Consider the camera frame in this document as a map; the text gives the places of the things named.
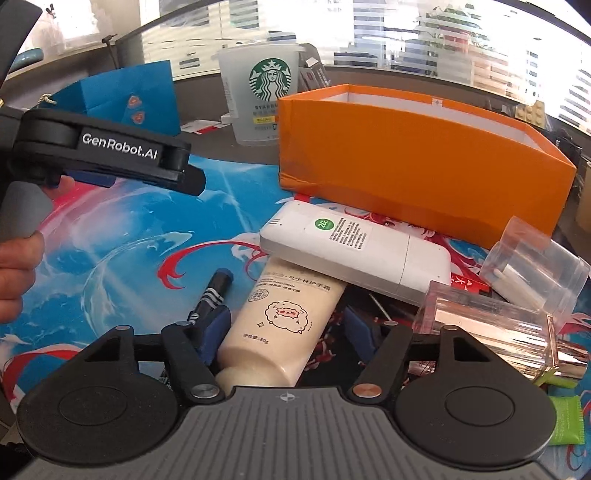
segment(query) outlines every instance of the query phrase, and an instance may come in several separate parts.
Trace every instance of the orange box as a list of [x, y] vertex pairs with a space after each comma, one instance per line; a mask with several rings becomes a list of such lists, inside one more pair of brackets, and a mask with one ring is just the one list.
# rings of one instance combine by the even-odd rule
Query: orange box
[[575, 167], [528, 124], [339, 85], [279, 99], [280, 183], [490, 248], [517, 215], [550, 235]]

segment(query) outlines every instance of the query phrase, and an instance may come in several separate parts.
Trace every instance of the hand cream tube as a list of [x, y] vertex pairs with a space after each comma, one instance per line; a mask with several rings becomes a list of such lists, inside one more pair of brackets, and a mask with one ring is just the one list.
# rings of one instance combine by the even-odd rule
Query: hand cream tube
[[345, 287], [271, 257], [217, 351], [219, 385], [295, 386]]

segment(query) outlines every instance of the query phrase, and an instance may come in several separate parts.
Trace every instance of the finger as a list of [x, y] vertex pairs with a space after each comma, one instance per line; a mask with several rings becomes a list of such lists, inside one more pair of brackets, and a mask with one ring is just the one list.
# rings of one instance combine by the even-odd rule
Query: finger
[[35, 283], [34, 270], [0, 268], [0, 300], [16, 300]]
[[29, 238], [15, 238], [0, 244], [0, 268], [33, 270], [43, 259], [43, 235], [35, 232]]
[[22, 299], [0, 300], [0, 323], [16, 320], [22, 312]]
[[66, 175], [61, 176], [60, 185], [56, 189], [48, 189], [47, 187], [43, 187], [43, 191], [46, 195], [51, 199], [55, 200], [56, 198], [65, 195], [69, 191], [74, 188], [74, 179], [72, 177], [67, 177]]

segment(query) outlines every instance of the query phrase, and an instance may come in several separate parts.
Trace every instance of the green tube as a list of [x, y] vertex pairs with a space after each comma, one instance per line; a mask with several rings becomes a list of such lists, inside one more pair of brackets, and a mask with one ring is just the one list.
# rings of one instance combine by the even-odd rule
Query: green tube
[[583, 445], [585, 426], [579, 397], [549, 397], [556, 409], [556, 427], [549, 445]]

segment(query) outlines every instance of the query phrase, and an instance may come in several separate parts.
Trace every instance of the yellow label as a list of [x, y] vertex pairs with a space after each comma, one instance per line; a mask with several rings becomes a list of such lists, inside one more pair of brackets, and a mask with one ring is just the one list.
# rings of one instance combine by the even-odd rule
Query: yellow label
[[252, 120], [257, 124], [274, 124], [275, 123], [275, 115], [271, 116], [256, 116], [253, 117]]

